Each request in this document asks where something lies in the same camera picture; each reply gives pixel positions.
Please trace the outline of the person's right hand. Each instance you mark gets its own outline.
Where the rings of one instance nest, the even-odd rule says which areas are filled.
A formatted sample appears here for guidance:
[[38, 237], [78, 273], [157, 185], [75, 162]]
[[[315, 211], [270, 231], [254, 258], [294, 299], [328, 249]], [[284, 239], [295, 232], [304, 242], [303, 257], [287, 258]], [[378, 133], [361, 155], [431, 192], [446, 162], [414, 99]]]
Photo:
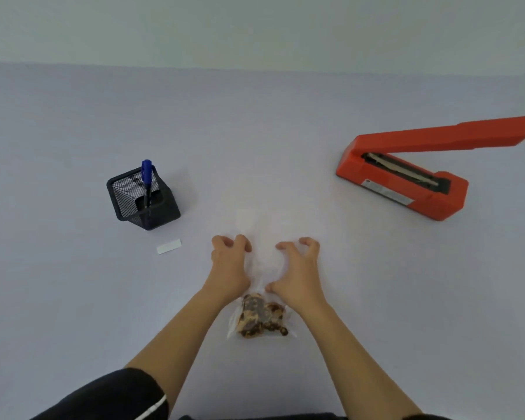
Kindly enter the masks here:
[[302, 252], [292, 241], [283, 241], [275, 248], [282, 251], [287, 268], [278, 280], [286, 282], [284, 295], [277, 295], [298, 314], [309, 309], [321, 309], [329, 305], [321, 286], [318, 270], [320, 244], [311, 237], [301, 237], [299, 243], [306, 247]]

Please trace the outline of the person's left hand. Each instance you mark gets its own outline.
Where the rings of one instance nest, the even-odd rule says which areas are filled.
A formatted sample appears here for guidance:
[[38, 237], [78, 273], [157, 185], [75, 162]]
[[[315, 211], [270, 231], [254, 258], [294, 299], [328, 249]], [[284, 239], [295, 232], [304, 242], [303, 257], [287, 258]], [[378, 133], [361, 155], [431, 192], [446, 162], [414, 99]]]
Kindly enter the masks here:
[[212, 267], [200, 292], [223, 305], [238, 299], [251, 284], [245, 271], [245, 257], [211, 258]]

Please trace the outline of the clear plastic bag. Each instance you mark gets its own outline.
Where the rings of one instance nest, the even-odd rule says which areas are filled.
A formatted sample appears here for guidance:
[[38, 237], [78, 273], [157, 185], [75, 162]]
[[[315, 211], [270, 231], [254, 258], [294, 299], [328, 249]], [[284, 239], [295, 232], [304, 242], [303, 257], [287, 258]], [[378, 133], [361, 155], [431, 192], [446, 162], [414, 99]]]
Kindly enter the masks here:
[[286, 307], [285, 325], [289, 335], [282, 337], [278, 333], [265, 332], [264, 335], [256, 338], [298, 337], [295, 312], [280, 297], [265, 291], [265, 286], [278, 280], [287, 268], [285, 254], [277, 250], [275, 245], [281, 241], [294, 240], [298, 233], [298, 226], [294, 211], [248, 208], [237, 210], [236, 231], [245, 235], [252, 243], [252, 253], [246, 254], [245, 257], [245, 271], [251, 284], [248, 290], [232, 303], [233, 312], [228, 323], [228, 340], [250, 339], [243, 338], [236, 332], [242, 299], [249, 293], [259, 293], [266, 301], [278, 302]]

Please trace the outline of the person's right forearm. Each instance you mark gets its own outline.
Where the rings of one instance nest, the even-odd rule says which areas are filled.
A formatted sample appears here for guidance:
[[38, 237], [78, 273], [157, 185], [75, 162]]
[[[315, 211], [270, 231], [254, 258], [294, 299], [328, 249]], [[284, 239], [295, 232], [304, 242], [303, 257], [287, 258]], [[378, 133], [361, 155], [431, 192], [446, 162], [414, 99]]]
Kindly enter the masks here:
[[298, 314], [319, 347], [349, 420], [404, 420], [423, 414], [329, 303], [310, 302]]

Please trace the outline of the person's left forearm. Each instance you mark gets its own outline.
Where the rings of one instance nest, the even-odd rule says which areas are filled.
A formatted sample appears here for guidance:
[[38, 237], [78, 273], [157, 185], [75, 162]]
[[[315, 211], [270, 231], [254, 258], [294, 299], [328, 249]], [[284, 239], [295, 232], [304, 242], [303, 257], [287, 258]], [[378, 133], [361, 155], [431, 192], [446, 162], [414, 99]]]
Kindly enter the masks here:
[[126, 367], [150, 375], [172, 409], [215, 319], [249, 286], [248, 279], [205, 284]]

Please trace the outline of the brown dried snack mix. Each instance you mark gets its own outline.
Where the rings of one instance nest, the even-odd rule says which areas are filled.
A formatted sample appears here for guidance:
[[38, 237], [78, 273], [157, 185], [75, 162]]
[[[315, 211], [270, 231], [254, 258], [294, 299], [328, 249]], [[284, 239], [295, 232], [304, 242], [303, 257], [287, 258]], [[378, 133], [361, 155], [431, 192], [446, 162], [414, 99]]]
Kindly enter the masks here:
[[243, 338], [256, 338], [265, 332], [289, 335], [285, 325], [286, 307], [278, 302], [266, 301], [259, 293], [245, 295], [241, 303], [236, 332]]

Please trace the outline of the black mesh pen holder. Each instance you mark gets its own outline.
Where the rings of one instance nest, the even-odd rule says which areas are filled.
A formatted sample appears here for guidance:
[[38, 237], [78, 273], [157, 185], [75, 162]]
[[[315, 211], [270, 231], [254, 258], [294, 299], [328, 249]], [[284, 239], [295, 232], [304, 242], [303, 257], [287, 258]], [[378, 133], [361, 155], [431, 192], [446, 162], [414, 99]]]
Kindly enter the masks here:
[[151, 205], [144, 209], [145, 189], [140, 171], [141, 167], [133, 169], [106, 183], [117, 219], [133, 223], [146, 231], [179, 219], [181, 213], [175, 197], [153, 164]]

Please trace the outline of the blue pen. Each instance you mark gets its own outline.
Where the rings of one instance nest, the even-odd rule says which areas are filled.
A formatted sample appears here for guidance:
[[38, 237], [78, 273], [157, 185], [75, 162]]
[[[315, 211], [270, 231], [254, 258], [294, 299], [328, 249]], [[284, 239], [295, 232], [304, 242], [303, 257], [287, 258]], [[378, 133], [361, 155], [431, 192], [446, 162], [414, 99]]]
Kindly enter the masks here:
[[144, 185], [144, 209], [148, 209], [151, 205], [152, 198], [152, 162], [151, 160], [144, 160], [141, 163], [141, 180]]

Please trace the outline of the red heat sealer machine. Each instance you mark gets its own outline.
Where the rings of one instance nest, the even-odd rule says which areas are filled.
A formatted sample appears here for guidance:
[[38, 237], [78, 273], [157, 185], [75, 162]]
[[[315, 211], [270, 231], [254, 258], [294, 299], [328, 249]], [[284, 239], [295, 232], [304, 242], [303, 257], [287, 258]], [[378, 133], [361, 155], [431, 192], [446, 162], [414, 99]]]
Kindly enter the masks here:
[[447, 171], [428, 171], [394, 154], [513, 147], [524, 140], [525, 116], [360, 134], [344, 150], [336, 176], [443, 221], [463, 209], [469, 182]]

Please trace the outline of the black sleeve with white stripe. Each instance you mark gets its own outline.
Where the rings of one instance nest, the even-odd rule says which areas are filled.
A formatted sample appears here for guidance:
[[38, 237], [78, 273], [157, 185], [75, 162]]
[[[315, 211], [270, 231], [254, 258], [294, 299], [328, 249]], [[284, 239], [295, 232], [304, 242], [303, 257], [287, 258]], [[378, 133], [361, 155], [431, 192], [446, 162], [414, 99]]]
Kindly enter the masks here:
[[154, 378], [136, 368], [106, 374], [31, 420], [168, 420], [169, 404]]

